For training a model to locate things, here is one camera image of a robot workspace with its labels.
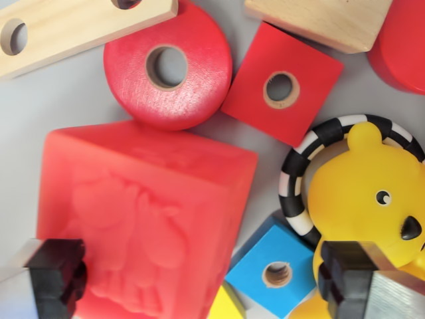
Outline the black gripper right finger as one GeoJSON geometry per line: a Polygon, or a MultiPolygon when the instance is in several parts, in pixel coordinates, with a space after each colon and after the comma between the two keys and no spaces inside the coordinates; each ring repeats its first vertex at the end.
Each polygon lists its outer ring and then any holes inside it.
{"type": "Polygon", "coordinates": [[[424,281],[372,242],[325,241],[318,289],[332,318],[423,318],[424,281]]]}

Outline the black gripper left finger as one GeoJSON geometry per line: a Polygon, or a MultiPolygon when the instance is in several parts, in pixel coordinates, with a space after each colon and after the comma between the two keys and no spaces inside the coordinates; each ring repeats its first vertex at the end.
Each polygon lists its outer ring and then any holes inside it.
{"type": "Polygon", "coordinates": [[[72,318],[87,283],[82,239],[31,239],[1,265],[2,318],[72,318]]]}

